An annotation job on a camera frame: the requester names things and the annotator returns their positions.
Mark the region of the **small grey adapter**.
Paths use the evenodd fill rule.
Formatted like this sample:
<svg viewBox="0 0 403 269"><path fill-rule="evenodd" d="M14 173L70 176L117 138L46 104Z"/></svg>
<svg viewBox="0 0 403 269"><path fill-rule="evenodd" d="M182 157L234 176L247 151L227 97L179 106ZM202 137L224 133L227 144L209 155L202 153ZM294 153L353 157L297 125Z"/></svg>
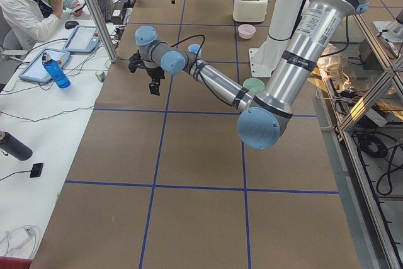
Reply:
<svg viewBox="0 0 403 269"><path fill-rule="evenodd" d="M96 75L97 79L98 79L100 82L102 82L102 83L104 82L105 77L106 77L106 74L105 74L104 71L96 71L95 75Z"/></svg>

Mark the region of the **black keyboard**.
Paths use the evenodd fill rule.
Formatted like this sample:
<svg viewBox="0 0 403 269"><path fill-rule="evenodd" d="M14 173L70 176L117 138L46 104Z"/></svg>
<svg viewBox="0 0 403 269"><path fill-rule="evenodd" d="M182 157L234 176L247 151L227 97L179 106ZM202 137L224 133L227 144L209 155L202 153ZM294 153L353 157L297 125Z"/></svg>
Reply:
<svg viewBox="0 0 403 269"><path fill-rule="evenodd" d="M96 0L101 11L101 15L105 22L111 22L112 16L112 0Z"/></svg>

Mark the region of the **cream white toaster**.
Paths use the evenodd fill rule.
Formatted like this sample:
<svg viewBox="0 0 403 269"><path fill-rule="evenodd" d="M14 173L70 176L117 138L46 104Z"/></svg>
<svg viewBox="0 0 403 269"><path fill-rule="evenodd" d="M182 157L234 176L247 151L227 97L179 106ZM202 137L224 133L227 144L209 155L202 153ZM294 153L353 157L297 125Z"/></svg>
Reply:
<svg viewBox="0 0 403 269"><path fill-rule="evenodd" d="M268 0L234 0L232 17L239 23L261 23L266 19Z"/></svg>

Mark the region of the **far teach pendant tablet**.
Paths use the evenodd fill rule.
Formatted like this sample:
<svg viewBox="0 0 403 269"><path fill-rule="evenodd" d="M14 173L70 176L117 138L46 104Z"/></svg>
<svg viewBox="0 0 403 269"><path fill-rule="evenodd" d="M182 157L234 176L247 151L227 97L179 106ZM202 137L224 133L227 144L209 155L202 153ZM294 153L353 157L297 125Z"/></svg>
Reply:
<svg viewBox="0 0 403 269"><path fill-rule="evenodd" d="M99 43L100 36L95 26L76 26L63 50L75 54L89 54Z"/></svg>

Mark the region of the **teach pendant tablet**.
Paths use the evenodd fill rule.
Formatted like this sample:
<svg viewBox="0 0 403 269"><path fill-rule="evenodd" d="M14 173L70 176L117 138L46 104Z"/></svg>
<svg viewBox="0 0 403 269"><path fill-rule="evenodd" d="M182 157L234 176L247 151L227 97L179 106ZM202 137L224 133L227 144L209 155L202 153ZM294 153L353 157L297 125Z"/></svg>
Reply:
<svg viewBox="0 0 403 269"><path fill-rule="evenodd" d="M20 79L40 84L46 84L51 81L51 75L45 70L42 64L44 53L48 53L58 63L60 69L64 68L71 56L71 53L66 50L45 48L20 72Z"/></svg>
<svg viewBox="0 0 403 269"><path fill-rule="evenodd" d="M100 36L95 26L76 26L63 50L75 54L89 54L99 43Z"/></svg>

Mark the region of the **pink bowl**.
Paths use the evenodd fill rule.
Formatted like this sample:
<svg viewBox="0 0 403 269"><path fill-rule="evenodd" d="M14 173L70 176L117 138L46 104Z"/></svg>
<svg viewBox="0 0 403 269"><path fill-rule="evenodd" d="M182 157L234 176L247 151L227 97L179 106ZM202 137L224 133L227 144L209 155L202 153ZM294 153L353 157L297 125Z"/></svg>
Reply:
<svg viewBox="0 0 403 269"><path fill-rule="evenodd" d="M241 39L249 40L256 33L256 28L250 24L242 24L237 27L238 36Z"/></svg>

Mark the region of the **blue water bottle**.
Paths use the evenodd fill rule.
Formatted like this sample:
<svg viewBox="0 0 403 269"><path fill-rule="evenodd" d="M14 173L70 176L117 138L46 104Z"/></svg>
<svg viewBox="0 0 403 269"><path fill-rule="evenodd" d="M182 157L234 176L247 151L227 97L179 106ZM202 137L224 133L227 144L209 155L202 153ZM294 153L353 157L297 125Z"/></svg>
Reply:
<svg viewBox="0 0 403 269"><path fill-rule="evenodd" d="M42 65L60 89L67 89L71 85L57 61L53 60L48 52L42 55Z"/></svg>

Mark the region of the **mint green bowl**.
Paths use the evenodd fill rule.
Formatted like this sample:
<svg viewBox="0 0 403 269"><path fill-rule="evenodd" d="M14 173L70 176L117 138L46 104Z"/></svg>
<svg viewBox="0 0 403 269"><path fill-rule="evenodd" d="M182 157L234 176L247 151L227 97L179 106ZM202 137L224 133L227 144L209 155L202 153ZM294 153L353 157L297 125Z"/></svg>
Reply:
<svg viewBox="0 0 403 269"><path fill-rule="evenodd" d="M263 92L265 89L265 83L255 77L250 77L246 79L242 85L254 94Z"/></svg>

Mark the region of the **black computer mouse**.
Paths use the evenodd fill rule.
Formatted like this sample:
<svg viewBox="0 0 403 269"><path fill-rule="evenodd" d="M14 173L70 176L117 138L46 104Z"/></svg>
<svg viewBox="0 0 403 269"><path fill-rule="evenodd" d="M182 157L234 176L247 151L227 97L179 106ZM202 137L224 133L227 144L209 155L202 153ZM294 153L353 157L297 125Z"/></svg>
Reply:
<svg viewBox="0 0 403 269"><path fill-rule="evenodd" d="M78 25L79 25L79 23L77 21L69 20L69 21L66 21L64 27L65 27L65 29L70 30L70 29L75 28Z"/></svg>

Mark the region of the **near teach pendant tablet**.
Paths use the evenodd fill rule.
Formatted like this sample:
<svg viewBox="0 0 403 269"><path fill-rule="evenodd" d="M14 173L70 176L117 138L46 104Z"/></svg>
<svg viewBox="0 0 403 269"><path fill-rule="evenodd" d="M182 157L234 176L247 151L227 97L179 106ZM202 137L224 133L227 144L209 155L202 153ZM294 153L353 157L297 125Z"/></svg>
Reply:
<svg viewBox="0 0 403 269"><path fill-rule="evenodd" d="M42 64L44 53L48 53L58 63L60 69L64 68L71 56L71 53L66 50L45 48L20 72L20 79L40 84L46 84L51 81L51 75L45 70Z"/></svg>

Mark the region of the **person in white coat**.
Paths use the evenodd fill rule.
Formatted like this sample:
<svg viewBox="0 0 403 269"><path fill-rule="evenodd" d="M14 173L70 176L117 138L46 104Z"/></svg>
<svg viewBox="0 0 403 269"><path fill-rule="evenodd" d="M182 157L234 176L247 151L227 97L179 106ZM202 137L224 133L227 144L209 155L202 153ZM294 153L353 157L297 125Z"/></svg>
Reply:
<svg viewBox="0 0 403 269"><path fill-rule="evenodd" d="M65 9L78 17L83 7L79 0L1 0L4 19L24 50L48 40L58 29Z"/></svg>

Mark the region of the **small black square device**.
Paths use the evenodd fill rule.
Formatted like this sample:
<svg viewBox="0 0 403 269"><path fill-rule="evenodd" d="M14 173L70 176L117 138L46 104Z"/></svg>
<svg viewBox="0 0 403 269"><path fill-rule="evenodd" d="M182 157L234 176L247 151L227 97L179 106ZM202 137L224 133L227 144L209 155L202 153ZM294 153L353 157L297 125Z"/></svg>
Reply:
<svg viewBox="0 0 403 269"><path fill-rule="evenodd" d="M30 171L30 178L39 178L42 174L43 163L35 163Z"/></svg>

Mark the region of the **dark grey thermos bottle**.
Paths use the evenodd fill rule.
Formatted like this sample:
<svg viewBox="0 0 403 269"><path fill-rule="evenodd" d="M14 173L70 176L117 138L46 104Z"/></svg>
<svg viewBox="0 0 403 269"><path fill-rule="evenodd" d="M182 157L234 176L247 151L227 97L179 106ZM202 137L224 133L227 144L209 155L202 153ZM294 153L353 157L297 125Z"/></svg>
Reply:
<svg viewBox="0 0 403 269"><path fill-rule="evenodd" d="M29 159L33 151L8 132L1 131L1 150L20 161Z"/></svg>

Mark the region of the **crumpled clear plastic bag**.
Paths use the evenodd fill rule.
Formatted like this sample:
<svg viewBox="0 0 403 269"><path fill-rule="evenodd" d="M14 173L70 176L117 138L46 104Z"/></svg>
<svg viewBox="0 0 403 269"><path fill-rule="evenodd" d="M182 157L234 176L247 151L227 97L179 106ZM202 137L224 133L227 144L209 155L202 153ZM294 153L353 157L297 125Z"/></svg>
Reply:
<svg viewBox="0 0 403 269"><path fill-rule="evenodd" d="M318 80L335 79L345 81L348 78L343 74L342 67L344 59L340 55L322 57L317 61L317 65L310 77Z"/></svg>

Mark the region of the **clear safety glasses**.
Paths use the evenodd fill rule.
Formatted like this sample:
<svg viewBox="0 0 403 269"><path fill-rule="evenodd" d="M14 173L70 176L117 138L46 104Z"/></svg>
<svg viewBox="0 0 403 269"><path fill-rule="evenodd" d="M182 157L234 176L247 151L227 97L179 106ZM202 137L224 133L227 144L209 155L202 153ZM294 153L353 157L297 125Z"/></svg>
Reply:
<svg viewBox="0 0 403 269"><path fill-rule="evenodd" d="M1 235L1 256L32 260L37 248L40 229L25 225Z"/></svg>

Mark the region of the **aluminium frame post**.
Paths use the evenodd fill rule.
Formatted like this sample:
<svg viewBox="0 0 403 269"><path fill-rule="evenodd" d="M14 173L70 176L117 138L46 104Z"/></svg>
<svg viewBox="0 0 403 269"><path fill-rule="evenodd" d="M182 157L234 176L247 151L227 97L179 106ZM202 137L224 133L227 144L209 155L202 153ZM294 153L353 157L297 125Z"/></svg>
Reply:
<svg viewBox="0 0 403 269"><path fill-rule="evenodd" d="M103 19L98 3L96 0L85 0L85 2L88 6L91 17L99 31L101 41L103 42L103 46L106 49L108 57L110 58L110 61L114 63L116 62L118 57L117 52L110 37L110 33L106 27L106 23Z"/></svg>

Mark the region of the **aluminium side frame rack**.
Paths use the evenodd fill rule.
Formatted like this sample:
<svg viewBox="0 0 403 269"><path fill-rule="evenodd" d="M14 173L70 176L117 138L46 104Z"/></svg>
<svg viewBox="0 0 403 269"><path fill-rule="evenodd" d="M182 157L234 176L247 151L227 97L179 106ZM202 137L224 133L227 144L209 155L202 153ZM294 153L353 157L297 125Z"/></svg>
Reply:
<svg viewBox="0 0 403 269"><path fill-rule="evenodd" d="M370 0L341 22L327 52L344 59L348 79L323 80L319 92L336 122L364 268L402 267L402 35L388 29L401 9Z"/></svg>

